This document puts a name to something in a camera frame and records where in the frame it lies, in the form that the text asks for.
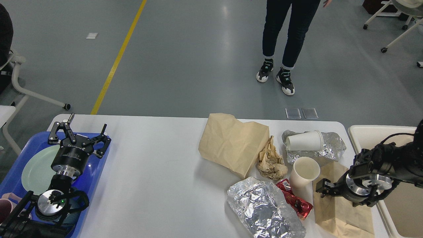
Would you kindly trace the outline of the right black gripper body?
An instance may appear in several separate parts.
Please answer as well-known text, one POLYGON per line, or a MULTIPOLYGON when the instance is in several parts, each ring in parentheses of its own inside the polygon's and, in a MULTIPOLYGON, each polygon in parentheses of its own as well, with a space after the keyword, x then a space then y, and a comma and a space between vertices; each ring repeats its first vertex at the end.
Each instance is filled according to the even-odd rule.
POLYGON ((362 179, 352 179, 349 175, 343 175, 335 184, 338 194, 352 202, 353 207, 373 207, 374 202, 370 201, 371 188, 362 184, 362 179))

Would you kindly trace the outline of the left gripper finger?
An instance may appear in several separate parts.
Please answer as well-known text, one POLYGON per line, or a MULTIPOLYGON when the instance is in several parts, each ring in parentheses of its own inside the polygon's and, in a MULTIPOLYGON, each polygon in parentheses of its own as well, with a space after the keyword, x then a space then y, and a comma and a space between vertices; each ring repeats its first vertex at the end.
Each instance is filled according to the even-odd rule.
POLYGON ((107 124, 104 124, 101 133, 98 136, 83 140, 81 143, 81 147, 83 148, 84 152, 86 152, 89 156, 95 155, 97 158, 101 159, 106 154, 111 143, 111 138, 106 134, 106 128, 107 124), (102 146, 98 149, 95 149, 94 147, 97 144, 101 144, 102 146))
POLYGON ((76 136, 73 133, 72 129, 70 128, 70 123, 72 122, 74 116, 75 116, 75 113, 71 113, 70 117, 67 120, 54 123, 50 131, 49 137, 47 139, 48 144, 50 145, 62 144, 62 142, 64 142, 66 139, 69 140, 72 145, 76 144, 76 136), (58 131, 64 132, 65 134, 64 139, 59 139, 59 137, 57 136, 58 131))

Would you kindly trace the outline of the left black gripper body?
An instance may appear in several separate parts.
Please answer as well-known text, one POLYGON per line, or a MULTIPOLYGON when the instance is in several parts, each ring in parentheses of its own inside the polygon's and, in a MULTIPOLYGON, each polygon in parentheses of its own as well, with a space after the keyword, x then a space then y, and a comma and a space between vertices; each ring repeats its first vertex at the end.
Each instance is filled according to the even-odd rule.
POLYGON ((59 150, 51 164, 56 174, 78 177, 84 173, 89 156, 94 153, 94 138, 77 134, 75 144, 70 138, 59 140, 57 136, 50 135, 50 144, 58 144, 59 150))

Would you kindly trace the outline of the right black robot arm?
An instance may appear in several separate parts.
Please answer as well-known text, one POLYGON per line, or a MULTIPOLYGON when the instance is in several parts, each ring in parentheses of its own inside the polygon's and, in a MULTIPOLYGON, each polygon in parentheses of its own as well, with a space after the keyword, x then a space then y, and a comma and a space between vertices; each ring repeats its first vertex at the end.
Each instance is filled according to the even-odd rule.
POLYGON ((385 199, 401 182, 422 188, 423 183, 423 125, 420 122, 413 134, 413 141, 397 147, 385 140, 373 149, 362 149, 336 183, 323 178, 315 191, 325 196, 342 196, 354 207, 373 207, 385 199))

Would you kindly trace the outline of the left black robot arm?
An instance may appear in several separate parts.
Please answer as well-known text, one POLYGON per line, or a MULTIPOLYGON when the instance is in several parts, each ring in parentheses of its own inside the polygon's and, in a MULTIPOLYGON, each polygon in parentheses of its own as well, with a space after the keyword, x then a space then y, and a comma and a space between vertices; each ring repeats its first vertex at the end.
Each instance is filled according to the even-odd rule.
POLYGON ((69 119, 34 135, 1 183, 2 238, 75 238, 107 160, 111 138, 75 133, 69 119))

